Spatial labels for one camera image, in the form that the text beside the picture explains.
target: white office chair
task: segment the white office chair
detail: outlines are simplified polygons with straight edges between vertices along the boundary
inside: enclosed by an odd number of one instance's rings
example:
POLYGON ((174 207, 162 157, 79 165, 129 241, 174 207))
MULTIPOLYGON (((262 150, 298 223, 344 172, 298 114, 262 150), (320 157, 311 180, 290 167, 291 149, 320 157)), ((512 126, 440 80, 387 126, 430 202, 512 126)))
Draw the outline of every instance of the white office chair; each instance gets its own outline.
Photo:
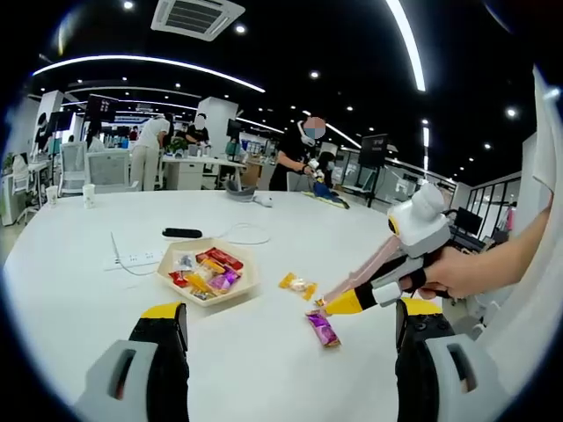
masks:
POLYGON ((133 192, 139 182, 129 184, 129 151, 109 149, 86 154, 88 183, 96 186, 96 193, 133 192))
MULTIPOLYGON (((12 174, 12 192, 14 195, 18 193, 28 193, 30 192, 29 189, 29 181, 30 181, 30 173, 28 170, 22 171, 19 173, 12 174)), ((37 214, 38 209, 35 207, 26 207, 19 217, 16 219, 16 223, 19 223, 22 219, 24 219, 24 223, 27 224, 27 216, 29 214, 37 214)))
POLYGON ((67 142, 61 145, 59 196, 65 193, 82 193, 82 186, 86 183, 87 166, 86 142, 67 142))

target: white cup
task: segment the white cup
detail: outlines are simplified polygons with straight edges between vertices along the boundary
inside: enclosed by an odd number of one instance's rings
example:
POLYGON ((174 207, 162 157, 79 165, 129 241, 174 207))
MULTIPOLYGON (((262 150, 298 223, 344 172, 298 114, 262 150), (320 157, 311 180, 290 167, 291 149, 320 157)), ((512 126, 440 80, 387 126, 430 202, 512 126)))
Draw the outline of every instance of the white cup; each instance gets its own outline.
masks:
POLYGON ((95 205, 95 185, 84 185, 82 186, 82 195, 84 196, 84 208, 90 209, 94 208, 95 205))
POLYGON ((47 192, 47 204, 50 207, 54 207, 56 205, 56 198, 58 196, 58 188, 56 186, 50 186, 46 189, 47 192))

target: white shirt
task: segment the white shirt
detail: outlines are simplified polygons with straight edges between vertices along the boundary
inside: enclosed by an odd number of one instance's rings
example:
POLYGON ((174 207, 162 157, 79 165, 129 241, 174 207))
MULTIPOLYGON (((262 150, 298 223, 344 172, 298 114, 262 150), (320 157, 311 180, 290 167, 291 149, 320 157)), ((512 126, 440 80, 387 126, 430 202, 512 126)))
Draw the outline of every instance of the white shirt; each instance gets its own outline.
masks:
POLYGON ((477 340, 495 360, 501 384, 512 397, 542 362, 563 305, 563 123, 557 99, 546 97, 549 90, 537 69, 534 77, 537 147, 533 176, 553 193, 552 211, 528 270, 477 340))
POLYGON ((135 147, 139 145, 151 149, 160 149, 160 144, 158 143, 158 134, 161 132, 166 132, 170 130, 170 122, 165 119, 165 117, 160 114, 157 117, 153 117, 147 121, 144 126, 135 147))
POLYGON ((90 142, 90 148, 88 148, 88 152, 104 152, 105 149, 106 147, 104 147, 104 144, 98 137, 96 136, 92 137, 90 142))

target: potted plant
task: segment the potted plant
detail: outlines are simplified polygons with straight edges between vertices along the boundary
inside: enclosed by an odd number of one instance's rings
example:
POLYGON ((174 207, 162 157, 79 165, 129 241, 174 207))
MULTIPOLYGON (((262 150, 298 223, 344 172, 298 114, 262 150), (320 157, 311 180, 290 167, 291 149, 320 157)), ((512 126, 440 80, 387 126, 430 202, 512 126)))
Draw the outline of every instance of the potted plant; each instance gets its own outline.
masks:
POLYGON ((6 155, 4 162, 2 163, 2 175, 11 174, 11 167, 14 164, 14 155, 10 152, 6 155))

